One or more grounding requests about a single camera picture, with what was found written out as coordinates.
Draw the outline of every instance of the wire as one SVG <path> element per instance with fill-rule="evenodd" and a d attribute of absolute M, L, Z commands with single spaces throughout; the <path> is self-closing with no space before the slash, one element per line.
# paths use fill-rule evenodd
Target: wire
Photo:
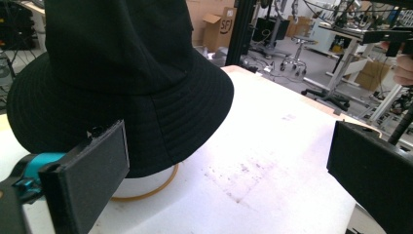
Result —
<path fill-rule="evenodd" d="M 165 183 L 163 183 L 158 188 L 156 188 L 156 189 L 154 189 L 154 190 L 152 190 L 148 193 L 139 195 L 139 196 L 134 196 L 134 197 L 112 197 L 110 200 L 115 201 L 115 202 L 132 202 L 132 201 L 137 201 L 137 200 L 142 200 L 142 199 L 148 198 L 152 195 L 155 195 L 155 194 L 159 193 L 164 188 L 166 188 L 172 182 L 172 180 L 175 178 L 177 172 L 178 172 L 178 164 L 175 164 L 175 166 L 173 167 L 173 172 L 170 175 L 170 177 L 168 178 L 168 180 L 165 181 Z"/>
<path fill-rule="evenodd" d="M 314 3 L 312 3 L 312 2 L 309 2 L 309 1 L 307 1 L 307 0 L 303 0 L 304 1 L 304 3 L 307 5 L 307 7 L 315 14 L 315 12 L 314 12 L 314 10 L 309 6 L 309 5 L 312 5 L 312 6 L 315 6 L 315 7 L 317 7 L 317 8 L 320 8 L 320 9 L 323 9 L 323 10 L 326 10 L 326 11 L 330 11 L 330 12 L 334 12 L 335 10 L 334 9 L 330 9 L 330 8 L 324 8 L 324 7 L 322 7 L 322 6 L 319 6 L 319 5 L 317 5 L 317 4 L 314 4 Z M 347 10 L 346 11 L 337 11 L 337 13 L 344 13 L 344 12 L 347 12 Z M 376 11 L 373 11 L 373 10 L 366 10 L 366 11 L 355 11 L 355 13 L 367 13 L 367 12 L 392 12 L 393 10 L 376 10 Z"/>
<path fill-rule="evenodd" d="M 25 56 L 25 58 L 26 58 L 26 61 L 27 61 L 27 62 L 30 62 L 30 61 L 28 60 L 27 52 L 26 52 L 26 51 L 23 51 L 23 52 L 24 52 L 24 56 Z"/>
<path fill-rule="evenodd" d="M 32 34 L 32 35 L 29 35 L 29 36 L 24 37 L 24 38 L 23 38 L 23 40 L 27 40 L 27 39 L 28 39 L 28 38 L 30 38 L 30 37 L 33 37 L 33 34 Z M 19 45 L 20 45 L 20 42 L 17 42 L 17 43 L 15 43 L 15 44 L 13 44 L 13 45 L 9 46 L 7 49 L 8 49 L 8 50 L 11 50 L 11 49 L 16 48 L 16 50 L 19 50 Z"/>
<path fill-rule="evenodd" d="M 3 88 L 3 86 L 0 86 L 0 89 L 4 92 L 4 93 L 8 93 L 8 91 L 6 91 L 4 88 Z"/>
<path fill-rule="evenodd" d="M 256 64 L 260 64 L 262 66 L 264 66 L 264 65 L 269 66 L 270 65 L 266 60 L 259 59 L 259 58 L 256 58 L 254 56 L 251 56 L 251 55 L 244 56 L 243 58 L 253 60 L 253 61 L 256 62 Z"/>
<path fill-rule="evenodd" d="M 269 29 L 264 29 L 264 30 L 262 30 L 261 35 L 265 36 L 265 38 L 262 39 L 260 42 L 264 42 L 265 40 L 267 40 L 267 38 L 271 35 L 271 32 L 272 32 L 272 31 L 269 30 Z"/>
<path fill-rule="evenodd" d="M 13 58 L 12 58 L 12 64 L 13 62 L 15 62 L 16 56 L 18 55 L 19 50 L 15 50 L 14 54 L 13 54 Z"/>
<path fill-rule="evenodd" d="M 24 63 L 24 65 L 27 65 L 27 63 L 23 60 L 23 58 L 21 58 L 21 56 L 19 56 L 19 54 L 18 54 L 18 57 Z"/>
<path fill-rule="evenodd" d="M 343 16 L 346 16 L 346 15 L 347 15 L 347 12 L 349 11 L 350 6 L 352 6 L 354 2 L 355 2 L 355 0 L 352 0 L 352 2 L 351 2 L 350 4 L 347 4 L 346 10 L 344 10 L 344 12 L 341 13 L 341 16 L 338 17 L 338 18 L 335 20 L 335 22 L 333 22 L 333 23 L 331 24 L 331 26 L 332 26 L 333 28 L 336 26 L 335 24 L 338 22 L 339 19 L 341 19 Z"/>

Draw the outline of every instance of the hat crown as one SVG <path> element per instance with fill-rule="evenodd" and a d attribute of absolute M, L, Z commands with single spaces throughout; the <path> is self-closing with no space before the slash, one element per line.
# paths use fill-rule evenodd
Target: hat crown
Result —
<path fill-rule="evenodd" d="M 52 70 L 66 84 L 150 95 L 179 83 L 192 68 L 185 1 L 52 0 L 46 12 Z"/>

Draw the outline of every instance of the metal pole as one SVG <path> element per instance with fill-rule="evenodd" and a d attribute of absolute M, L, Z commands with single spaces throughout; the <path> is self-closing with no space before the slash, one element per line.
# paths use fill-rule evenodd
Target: metal pole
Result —
<path fill-rule="evenodd" d="M 248 31 L 248 25 L 253 14 L 253 5 L 256 0 L 240 0 L 235 17 L 234 29 L 231 35 L 230 46 L 225 65 L 239 65 L 243 50 L 243 42 Z"/>

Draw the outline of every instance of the cardboard box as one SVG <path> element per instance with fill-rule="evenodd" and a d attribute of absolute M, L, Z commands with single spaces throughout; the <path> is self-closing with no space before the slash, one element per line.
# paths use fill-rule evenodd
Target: cardboard box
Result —
<path fill-rule="evenodd" d="M 376 91 L 391 67 L 380 61 L 368 61 L 355 82 L 368 91 Z"/>
<path fill-rule="evenodd" d="M 203 17 L 206 22 L 203 44 L 210 52 L 229 47 L 236 14 L 236 8 L 226 7 L 221 16 L 206 14 Z"/>
<path fill-rule="evenodd" d="M 288 17 L 290 24 L 288 30 L 286 31 L 287 37 L 293 37 L 295 35 L 308 36 L 310 30 L 311 19 L 305 17 L 298 17 L 298 22 L 294 23 L 292 16 Z"/>
<path fill-rule="evenodd" d="M 221 15 L 225 7 L 234 7 L 235 0 L 186 0 L 191 22 L 194 30 L 192 31 L 192 44 L 202 46 L 204 31 L 207 23 L 203 21 L 206 14 Z"/>

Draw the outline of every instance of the black cable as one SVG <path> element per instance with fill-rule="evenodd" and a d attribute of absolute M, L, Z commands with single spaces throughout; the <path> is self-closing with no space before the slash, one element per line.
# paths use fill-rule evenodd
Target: black cable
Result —
<path fill-rule="evenodd" d="M 347 4 L 346 10 L 344 10 L 344 12 L 341 13 L 341 16 L 338 17 L 338 18 L 335 20 L 335 22 L 333 22 L 333 23 L 331 24 L 331 27 L 332 27 L 332 28 L 334 28 L 334 27 L 336 26 L 336 24 L 339 22 L 339 20 L 341 20 L 344 16 L 346 16 L 346 18 L 347 18 L 347 11 L 349 11 L 350 6 L 352 6 L 354 2 L 355 2 L 355 0 L 352 0 L 352 2 L 351 2 L 350 4 Z"/>
<path fill-rule="evenodd" d="M 303 0 L 303 1 L 304 1 L 304 3 L 307 5 L 307 7 L 310 9 L 310 11 L 311 11 L 314 15 L 317 15 L 317 13 L 309 6 L 309 2 L 307 2 L 306 0 Z M 322 21 L 330 24 L 329 21 L 327 21 L 327 20 L 325 20 L 325 19 L 323 19 L 323 18 L 320 18 L 320 19 L 321 19 Z"/>
<path fill-rule="evenodd" d="M 15 52 L 14 52 L 14 56 L 13 56 L 13 58 L 12 58 L 12 63 L 15 61 L 16 56 L 17 56 L 17 54 L 18 54 L 18 52 L 19 52 L 19 42 L 17 42 L 17 43 L 15 43 L 14 45 L 10 46 L 10 47 L 8 48 L 8 50 L 12 50 L 13 48 L 16 48 L 16 49 L 15 49 Z"/>
<path fill-rule="evenodd" d="M 27 63 L 23 60 L 23 58 L 21 58 L 21 56 L 18 55 L 18 57 L 24 63 L 24 65 L 27 65 Z"/>
<path fill-rule="evenodd" d="M 33 37 L 33 34 L 31 34 L 31 35 L 28 35 L 28 36 L 26 36 L 26 37 L 24 37 L 24 38 L 22 38 L 23 40 L 27 40 L 28 38 L 30 38 L 30 37 Z M 9 46 L 8 47 L 8 51 L 11 51 L 12 49 L 14 49 L 14 48 L 16 48 L 16 50 L 19 50 L 19 44 L 20 44 L 20 42 L 16 42 L 15 44 L 13 44 L 12 46 Z"/>
<path fill-rule="evenodd" d="M 3 88 L 3 86 L 0 86 L 0 89 L 1 89 L 4 93 L 6 93 L 6 94 L 9 93 L 8 91 L 6 91 L 6 90 Z"/>
<path fill-rule="evenodd" d="M 27 61 L 27 62 L 30 62 L 30 61 L 28 60 L 27 52 L 26 52 L 26 51 L 23 51 L 23 52 L 24 52 L 24 56 L 25 56 L 25 58 L 26 58 L 26 61 Z"/>
<path fill-rule="evenodd" d="M 251 56 L 251 55 L 243 56 L 243 58 L 244 58 L 244 59 L 252 59 L 252 60 L 257 61 L 257 62 L 265 63 L 265 65 L 267 65 L 267 66 L 270 65 L 266 60 L 259 59 L 259 58 L 256 58 L 256 57 L 254 57 L 254 56 Z"/>
<path fill-rule="evenodd" d="M 330 11 L 330 12 L 334 12 L 335 10 L 334 9 L 329 9 L 329 8 L 324 8 L 324 7 L 321 7 L 321 6 L 319 6 L 319 5 L 317 5 L 317 4 L 314 4 L 314 3 L 311 3 L 311 2 L 309 2 L 309 1 L 307 1 L 307 0 L 303 0 L 304 1 L 304 3 L 306 3 L 306 5 L 307 5 L 307 7 L 313 12 L 313 13 L 315 13 L 314 11 L 313 11 L 313 9 L 309 6 L 309 5 L 312 5 L 312 6 L 315 6 L 315 7 L 317 7 L 317 8 L 320 8 L 320 9 L 323 9 L 323 10 L 326 10 L 326 11 Z M 366 10 L 366 11 L 355 11 L 355 13 L 367 13 L 367 12 L 391 12 L 391 11 L 393 11 L 393 10 L 378 10 L 378 11 L 373 11 L 373 10 Z"/>

